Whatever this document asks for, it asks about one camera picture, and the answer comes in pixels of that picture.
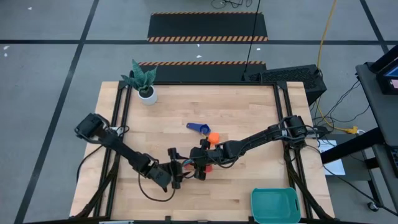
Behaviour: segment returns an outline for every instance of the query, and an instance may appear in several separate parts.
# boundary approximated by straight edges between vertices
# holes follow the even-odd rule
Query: black floor line
[[[371,10],[369,9],[368,4],[366,3],[365,0],[360,0],[363,10],[365,11],[366,16],[368,17],[368,20],[372,26],[373,32],[376,35],[377,39],[380,41],[381,49],[383,49],[384,53],[388,52],[388,47],[383,39],[383,36],[381,35],[381,32],[376,24],[376,21],[373,18],[373,15],[371,13]]]
[[[253,42],[261,45],[319,45],[320,40],[268,40]],[[0,44],[79,44],[80,40],[0,40]],[[192,42],[189,44],[249,44],[248,42]],[[398,40],[325,40],[324,45],[397,45]],[[84,40],[84,44],[97,45],[152,45],[188,44],[186,42],[149,42],[147,40]]]
[[[73,60],[70,64],[68,75],[65,79],[65,83],[63,84],[62,91],[61,91],[60,97],[58,99],[57,106],[55,107],[54,114],[51,118],[49,129],[47,130],[47,134],[45,135],[44,142],[43,142],[42,148],[39,153],[39,157],[36,160],[34,170],[30,177],[30,181],[26,188],[21,205],[18,209],[18,213],[15,218],[14,224],[21,224],[21,223],[23,223],[23,221],[25,219],[27,209],[29,207],[30,201],[32,200],[32,196],[33,196],[34,190],[36,188],[37,181],[39,180],[40,173],[42,171],[45,158],[49,151],[50,143],[53,138],[55,128],[57,127],[57,123],[58,123],[58,120],[61,115],[61,110],[63,108],[63,104],[65,103],[65,99],[67,97],[68,90],[69,90],[70,84],[72,82],[73,75],[75,74],[76,66],[79,61],[81,51],[83,50],[84,40],[87,38],[88,30],[90,29],[90,25],[93,21],[94,14],[95,14],[95,11],[96,11],[96,8],[98,5],[98,1],[99,0],[94,0],[93,5],[91,6],[90,13],[88,15],[85,28],[83,29],[83,33],[80,38],[80,43],[78,44],[78,46],[76,48],[75,55],[73,56]]]

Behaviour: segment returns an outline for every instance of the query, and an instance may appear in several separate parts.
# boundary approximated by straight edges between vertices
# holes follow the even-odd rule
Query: white paper
[[[334,140],[329,140],[329,141],[319,140],[319,142],[321,144],[319,146],[319,150],[321,152],[325,152],[337,145],[336,141],[334,141]],[[325,164],[325,167],[336,175],[346,175],[346,172],[344,171],[344,167],[343,167],[343,162],[341,161],[341,159],[338,159],[333,162],[329,162],[328,164]],[[326,169],[323,169],[323,170],[325,171],[325,175],[332,175]]]

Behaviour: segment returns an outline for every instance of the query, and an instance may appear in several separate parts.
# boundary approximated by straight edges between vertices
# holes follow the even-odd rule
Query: black mat
[[[250,42],[255,12],[160,12],[150,17],[149,42]],[[267,41],[264,15],[257,15],[253,41]]]
[[[155,82],[241,82],[246,62],[141,62],[139,65],[145,72],[158,66]],[[264,62],[249,61],[249,73],[265,69]]]
[[[326,91],[316,65],[271,69],[258,74],[245,74],[244,77],[248,82],[303,82],[309,105]]]

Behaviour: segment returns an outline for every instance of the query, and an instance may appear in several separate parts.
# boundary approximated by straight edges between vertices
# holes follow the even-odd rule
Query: table leg
[[[358,152],[375,144],[382,143],[384,143],[384,138],[380,129],[377,127],[321,153],[322,163],[327,164],[329,162],[341,159],[342,157],[348,156],[354,152]]]

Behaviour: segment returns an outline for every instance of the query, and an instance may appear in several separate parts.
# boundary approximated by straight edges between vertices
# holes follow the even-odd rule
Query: white pot
[[[145,105],[153,105],[157,101],[156,89],[154,86],[150,86],[154,90],[153,94],[147,98],[142,97],[137,91],[138,97],[141,99],[142,103]]]

